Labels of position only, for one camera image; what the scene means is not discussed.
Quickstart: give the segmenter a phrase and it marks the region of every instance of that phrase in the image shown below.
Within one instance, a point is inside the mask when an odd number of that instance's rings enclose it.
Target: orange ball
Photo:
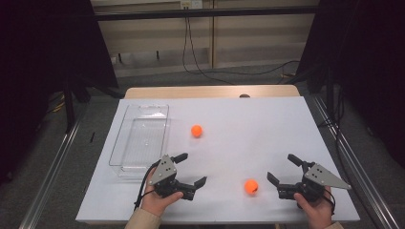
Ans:
[[[194,137],[199,137],[199,136],[201,136],[202,133],[203,133],[203,128],[202,128],[202,126],[200,126],[200,125],[194,125],[194,126],[191,128],[191,134],[192,134]]]
[[[256,180],[254,179],[248,179],[245,183],[245,191],[250,194],[253,195],[257,192],[257,190],[259,189],[259,184],[256,182]]]

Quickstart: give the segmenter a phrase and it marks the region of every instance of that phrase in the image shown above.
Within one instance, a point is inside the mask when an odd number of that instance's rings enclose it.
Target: person's hand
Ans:
[[[330,192],[330,187],[326,186],[325,189]],[[330,194],[326,191],[324,196],[325,198],[330,198]],[[294,198],[307,214],[310,229],[324,229],[331,226],[331,205],[324,198],[320,198],[312,203],[308,203],[299,193],[295,193]]]
[[[155,173],[155,170],[156,168],[152,169],[148,175],[148,178],[146,179],[145,183],[146,187],[144,192],[145,194],[154,190],[154,187],[149,185],[149,180],[152,178],[152,175]],[[140,205],[140,208],[149,213],[152,213],[157,217],[161,217],[166,207],[176,202],[180,198],[182,198],[182,192],[174,193],[167,198],[161,198],[157,193],[152,192],[143,197],[143,201],[142,204]]]

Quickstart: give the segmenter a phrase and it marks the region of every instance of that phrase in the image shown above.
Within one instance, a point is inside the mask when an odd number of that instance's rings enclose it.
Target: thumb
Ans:
[[[164,202],[165,206],[169,206],[170,204],[176,202],[177,200],[179,200],[180,198],[182,198],[183,193],[182,192],[177,192],[174,193],[172,195],[170,195],[167,198],[164,198],[162,201]]]
[[[299,193],[294,194],[294,198],[297,201],[297,203],[301,206],[301,208],[308,214],[310,215],[313,211],[312,206],[307,202],[307,200]]]

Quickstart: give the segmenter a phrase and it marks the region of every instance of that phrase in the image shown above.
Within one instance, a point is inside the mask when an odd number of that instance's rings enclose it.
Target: human arm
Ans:
[[[164,210],[170,204],[182,198],[182,192],[177,192],[167,198],[160,197],[153,192],[154,187],[148,185],[149,180],[155,173],[156,168],[152,169],[146,179],[146,187],[142,204],[129,219],[125,229],[155,229],[160,226],[160,217]]]
[[[324,197],[330,199],[330,187],[326,186],[325,190]],[[294,198],[307,215],[309,229],[343,228],[340,223],[331,223],[332,206],[324,198],[320,198],[313,203],[307,202],[299,193],[295,193]]]

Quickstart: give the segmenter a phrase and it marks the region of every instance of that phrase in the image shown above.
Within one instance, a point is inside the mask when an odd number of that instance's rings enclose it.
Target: clear plastic container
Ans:
[[[110,166],[121,178],[142,181],[165,151],[168,105],[130,105],[119,129]]]

